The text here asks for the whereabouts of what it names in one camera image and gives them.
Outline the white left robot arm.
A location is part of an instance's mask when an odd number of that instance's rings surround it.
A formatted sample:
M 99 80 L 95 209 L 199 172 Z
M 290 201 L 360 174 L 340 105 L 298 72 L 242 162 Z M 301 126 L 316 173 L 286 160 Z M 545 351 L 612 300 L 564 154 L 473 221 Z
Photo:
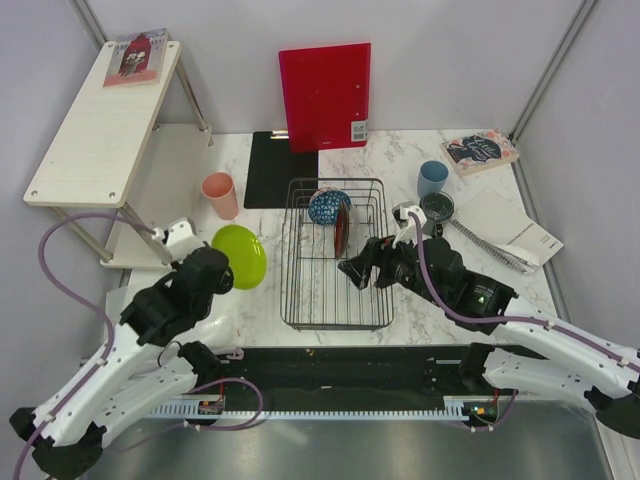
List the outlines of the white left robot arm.
M 27 455 L 56 479 L 76 479 L 124 429 L 156 406 L 192 389 L 215 389 L 220 362 L 200 341 L 182 344 L 164 366 L 127 389 L 121 386 L 205 319 L 214 296 L 232 286 L 227 256 L 204 245 L 138 291 L 106 342 L 58 393 L 12 414 L 10 424 L 25 440 Z

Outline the black wire dish rack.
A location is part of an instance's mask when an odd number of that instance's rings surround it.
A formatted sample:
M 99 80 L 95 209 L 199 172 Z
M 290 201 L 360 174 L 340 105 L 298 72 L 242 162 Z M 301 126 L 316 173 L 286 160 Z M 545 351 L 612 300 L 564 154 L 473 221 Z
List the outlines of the black wire dish rack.
M 356 237 L 345 254 L 334 258 L 334 225 L 321 226 L 308 216 L 312 195 L 323 188 L 344 191 L 357 208 Z M 393 293 L 379 290 L 371 273 L 358 290 L 338 269 L 341 260 L 358 255 L 371 237 L 389 234 L 384 184 L 377 178 L 318 178 L 318 189 L 285 209 L 280 254 L 280 313 L 296 330 L 379 330 L 393 321 Z

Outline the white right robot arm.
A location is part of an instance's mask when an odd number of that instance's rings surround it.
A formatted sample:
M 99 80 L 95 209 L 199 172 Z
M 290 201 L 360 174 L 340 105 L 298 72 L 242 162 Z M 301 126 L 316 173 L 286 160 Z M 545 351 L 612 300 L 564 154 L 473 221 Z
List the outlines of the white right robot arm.
M 465 391 L 477 394 L 491 386 L 550 395 L 621 435 L 639 436 L 638 350 L 547 314 L 513 288 L 468 270 L 446 240 L 372 237 L 338 268 L 358 289 L 370 284 L 376 270 L 376 288 L 398 284 L 438 306 L 457 326 L 536 353 L 525 358 L 495 346 L 469 347 L 457 371 Z

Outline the pink plastic cup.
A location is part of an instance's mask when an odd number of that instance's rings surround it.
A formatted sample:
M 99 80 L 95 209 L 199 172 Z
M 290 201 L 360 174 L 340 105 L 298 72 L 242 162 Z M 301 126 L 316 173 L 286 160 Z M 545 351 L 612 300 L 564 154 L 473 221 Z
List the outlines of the pink plastic cup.
M 211 173 L 201 183 L 201 192 L 222 220 L 233 220 L 239 213 L 232 177 L 225 172 Z

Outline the light blue plastic cup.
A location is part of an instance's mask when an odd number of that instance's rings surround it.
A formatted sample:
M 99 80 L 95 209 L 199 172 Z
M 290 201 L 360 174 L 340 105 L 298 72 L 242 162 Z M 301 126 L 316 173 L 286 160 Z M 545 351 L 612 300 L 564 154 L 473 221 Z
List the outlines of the light blue plastic cup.
M 439 192 L 449 178 L 447 166 L 437 160 L 424 162 L 419 169 L 417 194 L 422 198 L 430 193 Z

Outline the green plate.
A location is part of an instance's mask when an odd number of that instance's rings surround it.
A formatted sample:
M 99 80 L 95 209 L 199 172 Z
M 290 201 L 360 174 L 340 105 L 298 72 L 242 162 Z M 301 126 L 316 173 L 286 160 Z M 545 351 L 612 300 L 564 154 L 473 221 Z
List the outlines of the green plate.
M 231 224 L 220 228 L 211 245 L 228 257 L 235 289 L 251 290 L 264 280 L 267 272 L 264 247 L 246 227 Z

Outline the clear glass tumbler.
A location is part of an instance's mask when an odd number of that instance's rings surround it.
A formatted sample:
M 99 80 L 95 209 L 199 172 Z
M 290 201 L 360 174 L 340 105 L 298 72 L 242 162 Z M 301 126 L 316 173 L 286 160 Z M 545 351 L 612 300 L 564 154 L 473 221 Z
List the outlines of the clear glass tumbler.
M 432 192 L 420 200 L 425 217 L 435 222 L 448 221 L 454 213 L 454 201 L 445 192 Z

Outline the dark grey ceramic mug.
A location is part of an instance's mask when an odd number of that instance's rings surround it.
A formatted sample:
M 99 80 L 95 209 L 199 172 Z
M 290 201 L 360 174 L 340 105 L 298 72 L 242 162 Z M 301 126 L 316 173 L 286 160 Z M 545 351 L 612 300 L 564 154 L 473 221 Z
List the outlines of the dark grey ceramic mug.
M 454 213 L 451 196 L 442 191 L 429 193 L 421 198 L 419 206 L 426 217 L 423 233 L 432 238 L 442 237 L 444 228 Z

